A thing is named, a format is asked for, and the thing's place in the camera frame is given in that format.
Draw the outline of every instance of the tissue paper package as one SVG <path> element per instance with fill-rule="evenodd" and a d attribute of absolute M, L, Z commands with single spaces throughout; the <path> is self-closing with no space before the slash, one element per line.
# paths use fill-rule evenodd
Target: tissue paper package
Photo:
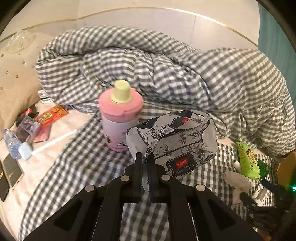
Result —
<path fill-rule="evenodd" d="M 218 148 L 213 121 L 196 110 L 170 112 L 136 125 L 128 129 L 126 142 L 134 160 L 141 152 L 146 165 L 153 152 L 155 163 L 178 179 L 214 158 Z"/>

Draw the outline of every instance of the plastic water bottle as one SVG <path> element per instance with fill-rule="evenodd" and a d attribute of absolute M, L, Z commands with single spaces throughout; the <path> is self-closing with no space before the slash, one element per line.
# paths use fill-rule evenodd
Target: plastic water bottle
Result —
<path fill-rule="evenodd" d="M 18 148 L 22 144 L 18 137 L 9 129 L 3 130 L 3 139 L 5 141 L 6 147 L 13 159 L 21 159 L 21 155 Z"/>

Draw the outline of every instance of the bottle lid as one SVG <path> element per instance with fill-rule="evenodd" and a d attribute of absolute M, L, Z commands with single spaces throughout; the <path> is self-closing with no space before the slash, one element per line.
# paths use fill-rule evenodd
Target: bottle lid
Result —
<path fill-rule="evenodd" d="M 129 103 L 132 100 L 131 86 L 125 80 L 115 81 L 114 91 L 111 94 L 111 101 L 118 104 Z"/>

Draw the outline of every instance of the teal curtain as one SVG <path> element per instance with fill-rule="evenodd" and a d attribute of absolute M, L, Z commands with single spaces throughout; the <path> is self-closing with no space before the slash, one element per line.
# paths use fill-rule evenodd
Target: teal curtain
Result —
<path fill-rule="evenodd" d="M 273 16 L 260 5 L 259 13 L 260 31 L 258 49 L 265 53 L 283 74 L 295 109 L 296 53 Z"/>

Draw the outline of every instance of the small bottle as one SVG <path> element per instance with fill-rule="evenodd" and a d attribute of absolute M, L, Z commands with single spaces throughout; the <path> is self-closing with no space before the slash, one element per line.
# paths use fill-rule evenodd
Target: small bottle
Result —
<path fill-rule="evenodd" d="M 128 149 L 126 131 L 139 123 L 143 103 L 142 96 L 125 80 L 117 80 L 114 88 L 100 95 L 103 132 L 111 150 Z"/>
<path fill-rule="evenodd" d="M 236 169 L 236 171 L 239 173 L 239 174 L 242 174 L 242 169 L 240 167 L 240 163 L 238 160 L 235 160 L 232 165 L 234 166 L 234 168 Z"/>
<path fill-rule="evenodd" d="M 6 147 L 13 159 L 21 159 L 21 155 L 18 148 L 22 144 L 18 137 L 9 129 L 3 130 L 3 139 L 5 141 Z"/>

